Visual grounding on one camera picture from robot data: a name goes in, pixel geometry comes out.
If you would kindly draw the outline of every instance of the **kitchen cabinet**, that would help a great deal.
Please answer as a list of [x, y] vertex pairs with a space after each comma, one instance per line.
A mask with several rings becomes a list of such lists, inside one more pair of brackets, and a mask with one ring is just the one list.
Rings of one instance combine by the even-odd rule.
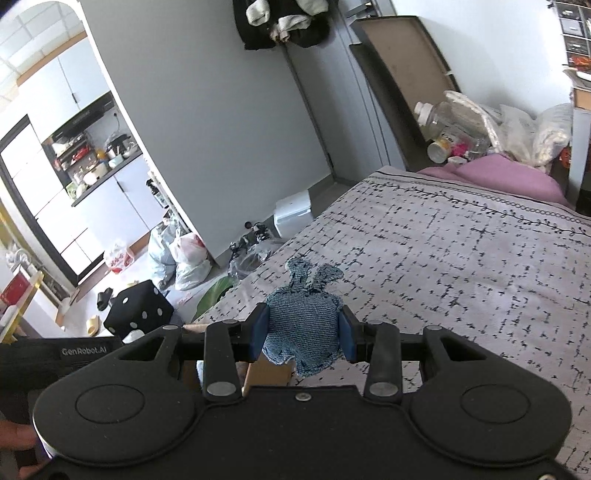
[[58, 59], [32, 75], [18, 92], [35, 133], [42, 141], [80, 112]]
[[148, 165], [141, 155], [116, 170], [74, 207], [103, 249], [116, 240], [133, 245], [162, 222], [164, 209], [150, 189]]
[[18, 88], [41, 141], [109, 90], [88, 38], [58, 55]]
[[164, 209], [146, 186], [146, 180], [149, 179], [149, 170], [144, 158], [138, 157], [125, 168], [119, 170], [115, 174], [115, 178], [131, 205], [134, 206], [136, 212], [148, 227], [148, 230], [151, 230], [162, 222]]
[[80, 109], [110, 91], [88, 38], [80, 40], [58, 58]]
[[148, 227], [119, 187], [115, 176], [75, 208], [105, 250], [112, 247], [116, 240], [122, 240], [127, 246], [133, 245], [148, 232]]

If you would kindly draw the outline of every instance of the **white bag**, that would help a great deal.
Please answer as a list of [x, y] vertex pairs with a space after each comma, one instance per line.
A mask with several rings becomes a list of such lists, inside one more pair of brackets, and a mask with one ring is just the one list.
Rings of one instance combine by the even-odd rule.
[[202, 283], [209, 275], [212, 264], [207, 258], [207, 249], [195, 233], [180, 235], [170, 245], [170, 253], [177, 263], [175, 288], [190, 290]]

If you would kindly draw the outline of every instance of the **white box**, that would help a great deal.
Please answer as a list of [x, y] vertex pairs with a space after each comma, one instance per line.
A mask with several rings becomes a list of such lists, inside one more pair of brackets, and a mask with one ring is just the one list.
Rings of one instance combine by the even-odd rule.
[[312, 205], [308, 190], [277, 202], [275, 228], [283, 239], [290, 239], [312, 223]]

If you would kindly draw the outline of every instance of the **plastic bag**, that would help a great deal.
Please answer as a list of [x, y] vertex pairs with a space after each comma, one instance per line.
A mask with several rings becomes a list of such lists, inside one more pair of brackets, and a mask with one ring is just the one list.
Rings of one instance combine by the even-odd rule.
[[159, 290], [166, 288], [177, 271], [177, 263], [169, 248], [174, 238], [173, 225], [158, 225], [150, 233], [148, 243], [150, 279]]
[[122, 240], [115, 241], [113, 246], [105, 251], [105, 264], [115, 274], [123, 272], [134, 259], [134, 253]]
[[573, 132], [573, 106], [561, 103], [543, 111], [537, 119], [534, 138], [534, 166], [544, 166], [560, 155], [570, 143]]
[[447, 101], [452, 104], [452, 111], [462, 122], [469, 123], [483, 135], [487, 135], [491, 141], [494, 152], [501, 153], [501, 132], [497, 122], [490, 114], [477, 103], [474, 103], [466, 95], [447, 90]]
[[228, 274], [240, 281], [254, 272], [262, 263], [284, 244], [283, 240], [269, 238], [250, 247], [245, 254], [234, 258], [228, 267]]
[[501, 105], [503, 123], [501, 140], [503, 151], [518, 162], [534, 165], [533, 145], [537, 132], [536, 121], [526, 112], [512, 106]]
[[170, 245], [170, 252], [177, 263], [177, 276], [174, 286], [177, 290], [190, 290], [202, 283], [209, 275], [212, 264], [207, 258], [207, 250], [195, 233], [177, 236]]
[[501, 105], [502, 149], [531, 167], [547, 167], [571, 139], [573, 107], [561, 103], [533, 120], [518, 108]]

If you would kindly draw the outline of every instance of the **black dice cushion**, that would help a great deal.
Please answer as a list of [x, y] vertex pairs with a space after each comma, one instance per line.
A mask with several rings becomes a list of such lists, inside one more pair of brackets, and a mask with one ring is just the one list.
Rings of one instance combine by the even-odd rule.
[[105, 327], [121, 339], [132, 330], [144, 333], [168, 325], [174, 308], [151, 280], [122, 290], [114, 299]]

